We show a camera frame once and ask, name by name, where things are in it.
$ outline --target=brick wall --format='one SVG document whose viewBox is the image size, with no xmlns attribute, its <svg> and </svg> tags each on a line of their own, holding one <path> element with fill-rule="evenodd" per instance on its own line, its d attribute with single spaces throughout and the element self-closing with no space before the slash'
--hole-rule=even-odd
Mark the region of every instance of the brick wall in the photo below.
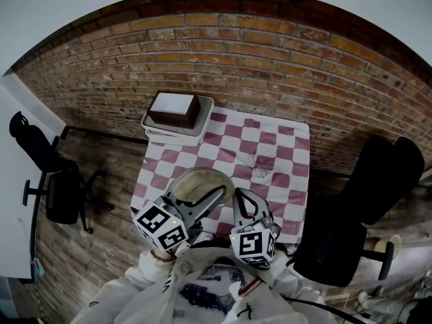
<svg viewBox="0 0 432 324">
<path fill-rule="evenodd" d="M 352 171 L 365 139 L 407 136 L 432 166 L 431 68 L 382 29 L 315 0 L 126 0 L 13 70 L 71 126 L 144 137 L 159 90 L 306 122 L 315 169 Z"/>
</svg>

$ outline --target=wooden floor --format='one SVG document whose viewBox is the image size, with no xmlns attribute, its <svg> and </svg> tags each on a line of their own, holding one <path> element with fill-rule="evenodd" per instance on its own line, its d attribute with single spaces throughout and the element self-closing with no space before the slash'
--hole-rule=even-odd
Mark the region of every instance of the wooden floor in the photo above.
<svg viewBox="0 0 432 324">
<path fill-rule="evenodd" d="M 105 282 L 119 277 L 137 263 L 140 251 L 148 245 L 132 223 L 129 204 L 145 150 L 145 145 L 73 130 L 60 142 L 58 151 L 75 160 L 86 179 L 97 169 L 107 172 L 105 179 L 99 178 L 94 183 L 91 196 L 113 204 L 115 209 L 108 212 L 87 206 L 87 222 L 94 228 L 94 234 L 88 235 L 80 224 L 58 225 L 48 221 L 42 203 L 36 256 L 46 274 L 34 285 L 23 286 L 11 280 L 21 317 L 42 317 L 50 324 L 69 323 Z M 319 194 L 337 193 L 344 183 L 340 178 L 312 175 L 310 190 Z M 385 285 L 385 295 L 409 298 L 425 271 L 432 268 L 429 232 L 432 232 L 431 196 L 429 191 L 419 188 L 368 230 L 370 246 L 375 238 L 396 233 L 406 243 L 387 280 L 377 281 L 380 263 L 362 259 L 347 288 L 320 284 L 314 287 L 323 291 L 328 304 L 350 313 L 355 313 L 357 293 L 361 289 L 372 290 L 379 284 Z"/>
</svg>

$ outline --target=office chair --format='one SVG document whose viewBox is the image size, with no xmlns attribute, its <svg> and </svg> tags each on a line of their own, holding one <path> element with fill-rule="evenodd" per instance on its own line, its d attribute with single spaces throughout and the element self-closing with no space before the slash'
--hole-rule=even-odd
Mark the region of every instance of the office chair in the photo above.
<svg viewBox="0 0 432 324">
<path fill-rule="evenodd" d="M 40 128 L 29 125 L 28 120 L 16 113 L 9 124 L 10 134 L 16 138 L 17 143 L 26 151 L 38 168 L 46 173 L 53 173 L 49 177 L 48 188 L 38 190 L 30 187 L 30 180 L 26 181 L 22 203 L 27 205 L 28 196 L 46 195 L 47 219 L 62 224 L 75 224 L 78 214 L 81 216 L 82 227 L 89 234 L 92 228 L 87 228 L 85 220 L 85 203 L 91 203 L 86 195 L 91 192 L 91 186 L 97 176 L 105 177 L 105 172 L 97 170 L 84 183 L 78 164 L 72 160 L 64 159 L 57 154 Z M 100 202 L 108 211 L 113 210 L 113 205 Z"/>
<path fill-rule="evenodd" d="M 365 143 L 342 191 L 308 202 L 302 241 L 290 263 L 299 274 L 322 284 L 346 287 L 360 257 L 381 261 L 379 279 L 392 265 L 394 245 L 384 253 L 363 250 L 367 229 L 419 182 L 424 160 L 407 138 L 393 145 L 380 136 Z"/>
</svg>

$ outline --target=white jacket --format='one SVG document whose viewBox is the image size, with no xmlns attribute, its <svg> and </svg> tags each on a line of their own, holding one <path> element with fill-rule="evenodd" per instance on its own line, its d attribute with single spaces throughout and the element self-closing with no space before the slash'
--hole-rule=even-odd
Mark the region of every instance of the white jacket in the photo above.
<svg viewBox="0 0 432 324">
<path fill-rule="evenodd" d="M 237 261 L 233 251 L 225 248 L 193 248 L 175 262 L 163 262 L 150 251 L 143 252 L 138 266 L 129 268 L 125 277 L 106 283 L 72 323 L 172 323 L 176 299 L 185 277 L 213 265 L 219 257 L 230 258 L 237 263 L 237 268 L 253 277 L 247 291 L 243 287 L 240 295 L 240 282 L 229 286 L 234 305 L 221 324 L 336 324 L 333 315 L 327 311 L 307 304 L 289 304 L 281 297 L 283 294 L 324 303 L 318 292 L 304 286 L 301 278 L 286 267 L 288 259 L 282 252 L 275 253 L 270 270 L 257 271 Z M 244 312 L 248 307 L 252 309 L 251 319 Z M 199 321 L 196 318 L 182 320 L 185 323 Z"/>
</svg>

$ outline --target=table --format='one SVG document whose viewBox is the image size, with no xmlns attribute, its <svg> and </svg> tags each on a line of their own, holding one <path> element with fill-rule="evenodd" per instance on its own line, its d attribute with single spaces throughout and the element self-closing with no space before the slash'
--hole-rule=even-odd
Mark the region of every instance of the table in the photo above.
<svg viewBox="0 0 432 324">
<path fill-rule="evenodd" d="M 203 142 L 180 146 L 149 142 L 131 207 L 155 201 L 191 167 L 229 176 L 235 187 L 265 198 L 281 226 L 278 242 L 301 239 L 309 179 L 309 127 L 295 121 L 215 107 Z M 206 232 L 228 235 L 234 226 L 232 201 L 202 220 Z"/>
</svg>

